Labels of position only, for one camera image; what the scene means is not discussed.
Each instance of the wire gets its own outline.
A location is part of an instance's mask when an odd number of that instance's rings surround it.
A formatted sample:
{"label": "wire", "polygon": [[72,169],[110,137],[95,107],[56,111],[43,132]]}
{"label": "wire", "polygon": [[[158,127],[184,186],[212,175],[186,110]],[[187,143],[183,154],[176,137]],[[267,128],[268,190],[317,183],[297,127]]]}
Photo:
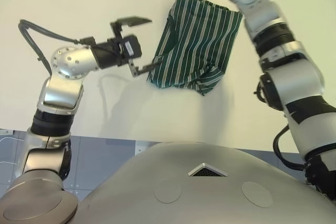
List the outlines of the wire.
{"label": "wire", "polygon": [[[24,140],[22,140],[22,139],[18,139],[18,138],[11,137],[11,136],[6,136],[6,137],[3,137],[2,139],[0,139],[0,143],[1,143],[4,139],[14,139],[14,140],[18,140],[18,141],[22,141],[22,142],[24,142]],[[7,161],[1,161],[1,162],[0,162],[0,165],[1,165],[1,164],[16,165],[16,163],[13,163],[13,162],[7,162]]]}
{"label": "wire", "polygon": [[18,139],[18,138],[11,137],[11,136],[6,136],[6,137],[3,137],[2,139],[0,139],[0,143],[1,143],[4,139],[14,139],[14,140],[18,140],[18,141],[22,141],[22,142],[24,142],[24,140],[22,140],[22,139]]}
{"label": "wire", "polygon": [[59,39],[59,40],[63,40],[63,41],[67,41],[67,42],[72,42],[74,44],[81,44],[80,41],[76,40],[76,39],[70,39],[67,37],[64,37],[62,35],[59,34],[55,34],[52,31],[49,31],[43,27],[40,27],[32,22],[29,22],[27,20],[21,19],[20,23],[18,25],[18,28],[22,34],[22,36],[25,38],[25,40],[28,42],[28,44],[31,46],[31,48],[34,50],[34,52],[37,54],[38,61],[42,61],[43,65],[45,66],[45,68],[47,69],[47,71],[49,72],[49,74],[51,75],[51,67],[50,64],[48,62],[48,60],[46,59],[46,57],[44,56],[44,54],[42,53],[41,49],[37,46],[37,44],[34,42],[34,40],[32,39],[32,37],[30,36],[28,29],[32,29],[40,34],[43,34],[45,36],[48,36],[50,38],[53,39]]}
{"label": "wire", "polygon": [[260,84],[260,82],[258,83],[257,89],[254,92],[254,94],[257,96],[257,98],[259,99],[260,102],[266,103],[265,98],[263,98],[261,96],[261,84]]}
{"label": "wire", "polygon": [[287,166],[288,168],[293,169],[293,170],[301,170],[302,171],[305,168],[305,166],[303,164],[296,164],[296,163],[292,163],[292,162],[286,160],[282,156],[282,153],[281,153],[281,151],[279,149],[279,140],[280,140],[281,136],[284,135],[287,131],[289,131],[289,125],[288,124],[274,138],[274,141],[273,141],[273,150],[274,150],[274,153],[282,161],[282,163],[285,166]]}

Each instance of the green striped cloth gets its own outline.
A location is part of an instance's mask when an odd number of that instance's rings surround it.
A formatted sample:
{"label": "green striped cloth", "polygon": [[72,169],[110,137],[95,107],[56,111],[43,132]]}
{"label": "green striped cloth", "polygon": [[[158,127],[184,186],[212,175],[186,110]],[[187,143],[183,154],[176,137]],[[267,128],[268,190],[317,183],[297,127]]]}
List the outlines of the green striped cloth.
{"label": "green striped cloth", "polygon": [[242,15],[205,0],[176,0],[148,75],[158,88],[205,95],[225,73]]}

